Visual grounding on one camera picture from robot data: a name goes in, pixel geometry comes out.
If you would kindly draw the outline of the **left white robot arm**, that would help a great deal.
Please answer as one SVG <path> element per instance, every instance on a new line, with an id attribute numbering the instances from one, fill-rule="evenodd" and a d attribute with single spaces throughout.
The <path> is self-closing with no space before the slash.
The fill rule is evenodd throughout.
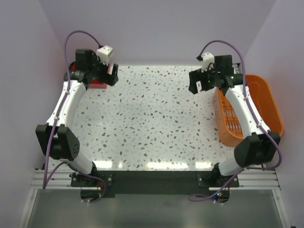
<path id="1" fill-rule="evenodd" d="M 77 49 L 75 61 L 68 65 L 63 88 L 51 116 L 36 127 L 36 136 L 45 156 L 43 187 L 50 180 L 49 159 L 59 160 L 85 175 L 93 175 L 95 164 L 80 151 L 80 142 L 71 130 L 76 109 L 89 85 L 98 81 L 109 86 L 118 82 L 118 65 L 110 64 L 114 50 L 100 46 L 97 51 Z"/>

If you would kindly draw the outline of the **red t-shirt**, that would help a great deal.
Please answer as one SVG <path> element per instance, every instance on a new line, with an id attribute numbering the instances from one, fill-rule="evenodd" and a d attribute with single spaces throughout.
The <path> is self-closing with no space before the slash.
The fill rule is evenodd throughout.
<path id="1" fill-rule="evenodd" d="M 106 89 L 108 84 L 107 83 L 101 83 L 97 80 L 93 80 L 92 83 L 86 83 L 85 82 L 85 76 L 88 73 L 88 70 L 78 70 L 76 68 L 76 63 L 72 62 L 69 65 L 69 71 L 71 74 L 71 80 L 75 80 L 77 82 L 83 82 L 86 89 L 87 88 L 102 88 L 102 89 Z"/>

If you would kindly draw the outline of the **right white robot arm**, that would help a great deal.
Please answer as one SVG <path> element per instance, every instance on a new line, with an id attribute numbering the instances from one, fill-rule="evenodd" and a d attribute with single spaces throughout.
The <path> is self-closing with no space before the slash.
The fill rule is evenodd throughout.
<path id="1" fill-rule="evenodd" d="M 203 53 L 198 60 L 202 61 L 202 67 L 189 72 L 189 91 L 197 94 L 198 82 L 202 91 L 218 88 L 232 105 L 243 134 L 233 156 L 216 163 L 211 174 L 203 179 L 207 186 L 212 187 L 238 171 L 258 170 L 263 163 L 272 161 L 281 137 L 270 130 L 259 114 L 245 76 L 235 73 L 231 55 Z"/>

